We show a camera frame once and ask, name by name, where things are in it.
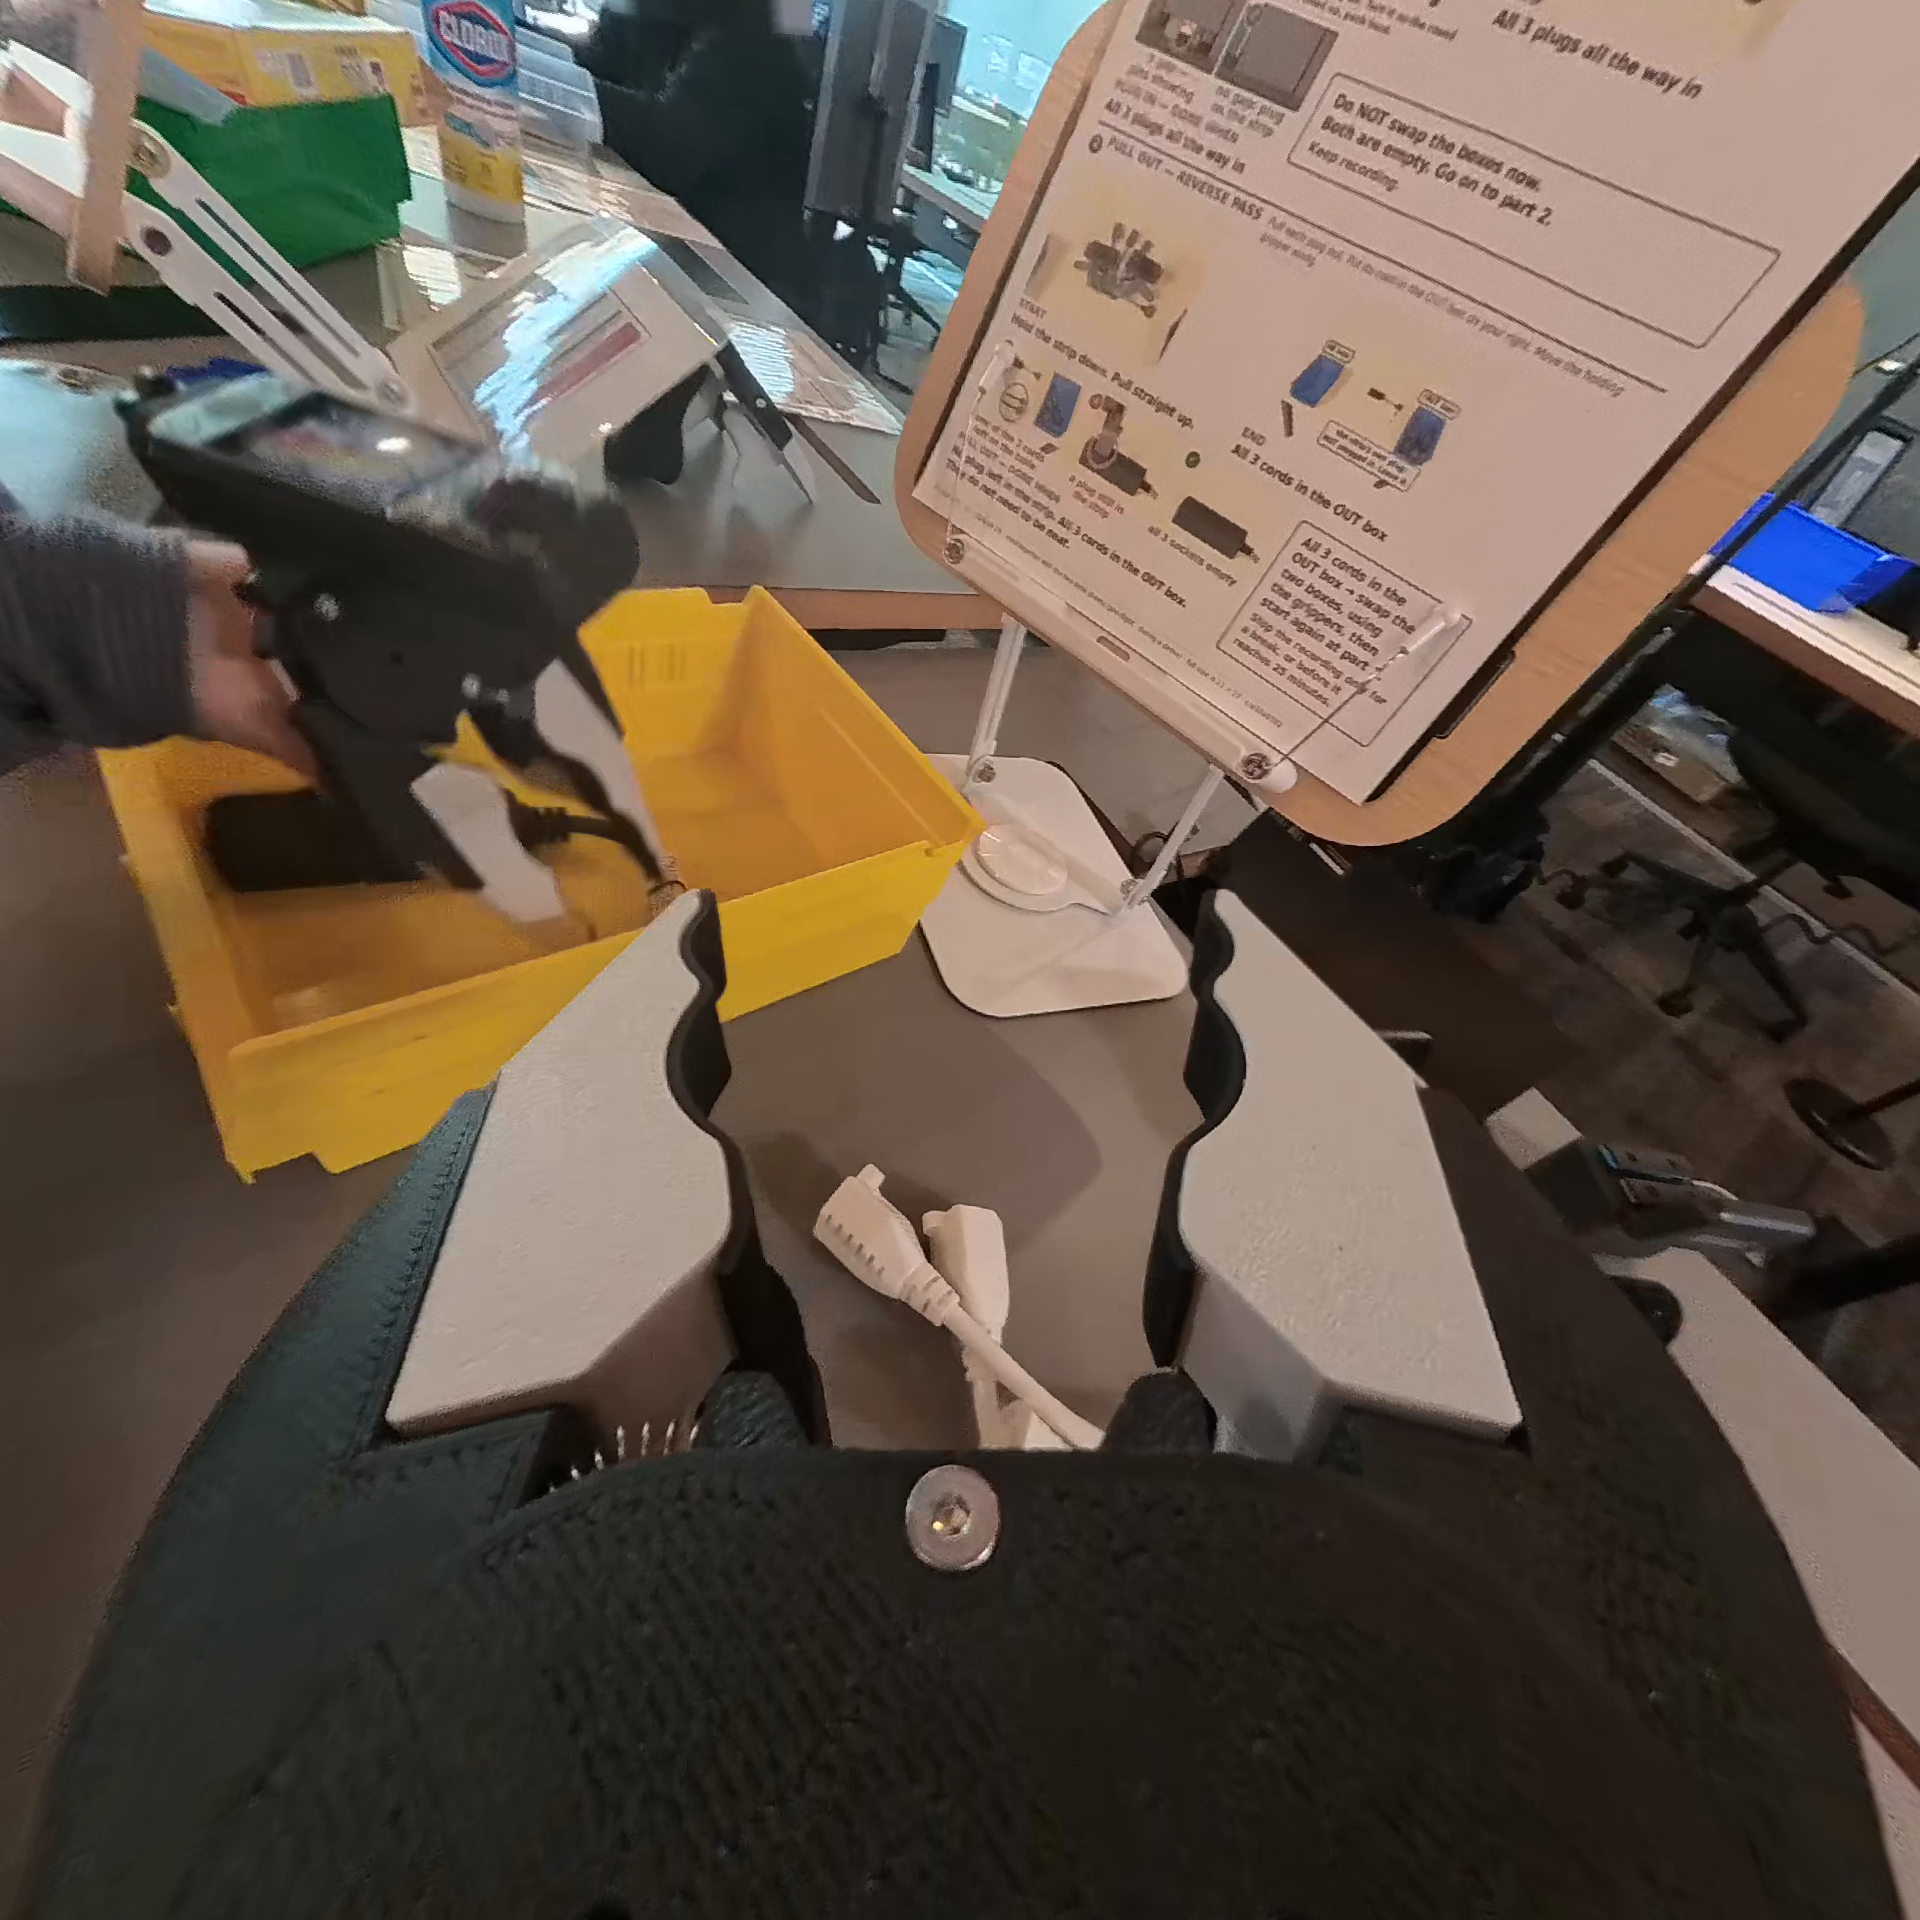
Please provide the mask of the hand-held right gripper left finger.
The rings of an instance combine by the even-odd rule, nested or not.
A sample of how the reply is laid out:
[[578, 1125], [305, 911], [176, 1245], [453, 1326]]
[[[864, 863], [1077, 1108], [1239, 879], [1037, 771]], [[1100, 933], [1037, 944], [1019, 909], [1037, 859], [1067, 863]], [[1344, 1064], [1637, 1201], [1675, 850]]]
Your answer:
[[560, 1413], [587, 1461], [692, 1446], [732, 1371], [830, 1441], [804, 1315], [761, 1251], [719, 903], [675, 899], [493, 1079], [385, 1404], [400, 1438]]

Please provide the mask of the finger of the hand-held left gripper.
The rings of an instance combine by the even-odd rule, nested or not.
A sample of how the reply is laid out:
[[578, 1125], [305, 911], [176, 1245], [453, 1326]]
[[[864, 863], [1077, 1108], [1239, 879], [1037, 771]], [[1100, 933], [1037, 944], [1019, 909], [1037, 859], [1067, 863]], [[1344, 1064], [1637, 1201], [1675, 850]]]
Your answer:
[[669, 890], [669, 850], [592, 661], [578, 637], [543, 637], [540, 652], [540, 668], [528, 668], [540, 755], [566, 767], [578, 793], [617, 829], [646, 886]]
[[509, 793], [491, 774], [433, 761], [412, 781], [412, 797], [460, 855], [493, 916], [514, 924], [569, 924], [554, 874], [520, 842]]

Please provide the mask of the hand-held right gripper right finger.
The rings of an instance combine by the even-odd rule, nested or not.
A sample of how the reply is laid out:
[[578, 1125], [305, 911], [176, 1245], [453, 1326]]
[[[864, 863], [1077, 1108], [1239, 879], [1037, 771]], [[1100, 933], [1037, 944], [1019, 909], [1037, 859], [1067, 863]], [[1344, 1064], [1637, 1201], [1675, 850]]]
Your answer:
[[1344, 1413], [1510, 1443], [1523, 1404], [1426, 1125], [1426, 1083], [1239, 895], [1198, 911], [1144, 1336], [1219, 1451], [1309, 1464]]

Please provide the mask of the yellow plastic bin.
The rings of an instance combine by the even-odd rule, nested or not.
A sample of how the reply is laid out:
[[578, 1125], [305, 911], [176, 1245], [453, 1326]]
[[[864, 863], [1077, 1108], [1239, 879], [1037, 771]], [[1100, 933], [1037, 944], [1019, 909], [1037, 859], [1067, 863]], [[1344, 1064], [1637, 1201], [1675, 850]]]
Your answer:
[[[719, 903], [722, 1019], [896, 957], [981, 834], [976, 810], [773, 601], [634, 587], [581, 631], [646, 804]], [[294, 781], [235, 748], [105, 752], [124, 867], [171, 972], [227, 1165], [331, 1174], [407, 1151], [646, 924], [605, 841], [559, 850], [595, 944], [540, 951], [442, 882], [240, 899], [201, 812]]]

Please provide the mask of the person's left forearm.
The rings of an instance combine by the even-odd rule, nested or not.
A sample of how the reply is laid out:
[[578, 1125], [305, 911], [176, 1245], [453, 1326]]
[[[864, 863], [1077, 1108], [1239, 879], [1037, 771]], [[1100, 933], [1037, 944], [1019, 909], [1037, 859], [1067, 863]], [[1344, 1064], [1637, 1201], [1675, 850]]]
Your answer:
[[227, 637], [247, 558], [98, 515], [33, 515], [3, 496], [3, 774], [58, 748], [216, 739], [205, 673]]

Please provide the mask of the person's left hand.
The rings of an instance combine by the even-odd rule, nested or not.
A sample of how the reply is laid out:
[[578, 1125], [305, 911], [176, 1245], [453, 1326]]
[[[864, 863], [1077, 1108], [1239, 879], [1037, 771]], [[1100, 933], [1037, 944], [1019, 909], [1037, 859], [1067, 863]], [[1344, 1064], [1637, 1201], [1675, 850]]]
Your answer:
[[259, 650], [259, 611], [240, 596], [247, 554], [232, 541], [193, 540], [189, 579], [189, 739], [273, 759], [305, 784], [321, 784], [310, 745], [294, 726], [294, 695]]

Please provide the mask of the clear acrylic sign holder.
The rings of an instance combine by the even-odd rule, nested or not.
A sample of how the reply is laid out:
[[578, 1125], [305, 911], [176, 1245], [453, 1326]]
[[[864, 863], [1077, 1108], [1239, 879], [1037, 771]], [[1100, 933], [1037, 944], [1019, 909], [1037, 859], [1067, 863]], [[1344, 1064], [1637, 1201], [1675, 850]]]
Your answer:
[[385, 352], [428, 419], [619, 489], [675, 487], [695, 452], [729, 441], [741, 472], [816, 500], [825, 456], [804, 426], [901, 426], [810, 329], [755, 313], [692, 243], [613, 217], [466, 269], [460, 297]]

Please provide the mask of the green box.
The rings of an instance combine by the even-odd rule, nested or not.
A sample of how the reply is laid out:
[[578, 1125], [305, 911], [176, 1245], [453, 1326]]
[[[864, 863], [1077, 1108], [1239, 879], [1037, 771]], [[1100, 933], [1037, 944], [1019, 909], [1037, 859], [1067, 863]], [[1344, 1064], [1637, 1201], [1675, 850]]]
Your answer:
[[412, 170], [391, 97], [232, 106], [220, 121], [137, 100], [137, 118], [294, 269], [400, 234]]

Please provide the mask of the white wipes canister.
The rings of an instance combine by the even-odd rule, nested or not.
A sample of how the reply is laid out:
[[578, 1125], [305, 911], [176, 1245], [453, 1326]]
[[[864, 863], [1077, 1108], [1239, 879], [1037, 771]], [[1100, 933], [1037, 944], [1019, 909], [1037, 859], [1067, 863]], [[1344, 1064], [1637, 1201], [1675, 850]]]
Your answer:
[[509, 3], [421, 3], [448, 202], [523, 223], [520, 46]]

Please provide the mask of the yellow cardboard box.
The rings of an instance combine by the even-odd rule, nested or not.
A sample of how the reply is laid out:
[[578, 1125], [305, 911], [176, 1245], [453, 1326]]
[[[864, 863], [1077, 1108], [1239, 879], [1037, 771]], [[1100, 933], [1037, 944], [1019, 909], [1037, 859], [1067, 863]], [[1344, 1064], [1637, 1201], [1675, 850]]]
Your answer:
[[407, 26], [310, 3], [146, 3], [146, 46], [237, 108], [396, 100], [423, 123], [430, 100]]

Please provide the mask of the black office chair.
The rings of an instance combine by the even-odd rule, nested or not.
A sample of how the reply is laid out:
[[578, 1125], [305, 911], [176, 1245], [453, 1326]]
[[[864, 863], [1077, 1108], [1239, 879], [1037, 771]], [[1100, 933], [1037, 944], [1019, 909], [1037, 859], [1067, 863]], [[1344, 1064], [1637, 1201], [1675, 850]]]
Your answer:
[[1789, 981], [1757, 899], [1789, 868], [1808, 868], [1834, 899], [1863, 882], [1897, 904], [1916, 909], [1916, 781], [1872, 771], [1867, 761], [1821, 730], [1794, 722], [1765, 732], [1733, 730], [1726, 755], [1736, 781], [1762, 807], [1765, 826], [1733, 850], [1741, 882], [1707, 882], [1650, 855], [1621, 855], [1612, 872], [1638, 868], [1653, 892], [1680, 916], [1691, 960], [1680, 981], [1654, 995], [1667, 1019], [1685, 1019], [1705, 990], [1714, 957], [1741, 957], [1779, 1004], [1762, 1022], [1774, 1043], [1800, 1040], [1813, 1013]]

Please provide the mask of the blue plastic bin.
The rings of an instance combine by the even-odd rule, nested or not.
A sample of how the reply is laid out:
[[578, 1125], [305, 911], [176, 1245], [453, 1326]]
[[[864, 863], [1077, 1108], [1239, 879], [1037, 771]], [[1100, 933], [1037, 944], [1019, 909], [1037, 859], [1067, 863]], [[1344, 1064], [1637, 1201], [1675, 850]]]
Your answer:
[[1885, 552], [1808, 509], [1774, 509], [1774, 492], [1757, 503], [1710, 545], [1710, 554], [1748, 583], [1786, 599], [1801, 611], [1863, 611], [1914, 575], [1914, 563]]

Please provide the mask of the wooden instruction board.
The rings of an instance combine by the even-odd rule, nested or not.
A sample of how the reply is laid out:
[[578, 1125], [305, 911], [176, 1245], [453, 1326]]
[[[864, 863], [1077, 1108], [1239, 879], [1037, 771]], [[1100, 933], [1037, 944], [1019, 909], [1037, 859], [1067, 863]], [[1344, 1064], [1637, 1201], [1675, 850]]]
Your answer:
[[1107, 3], [901, 521], [1298, 829], [1415, 842], [1813, 443], [1914, 194], [1916, 3]]

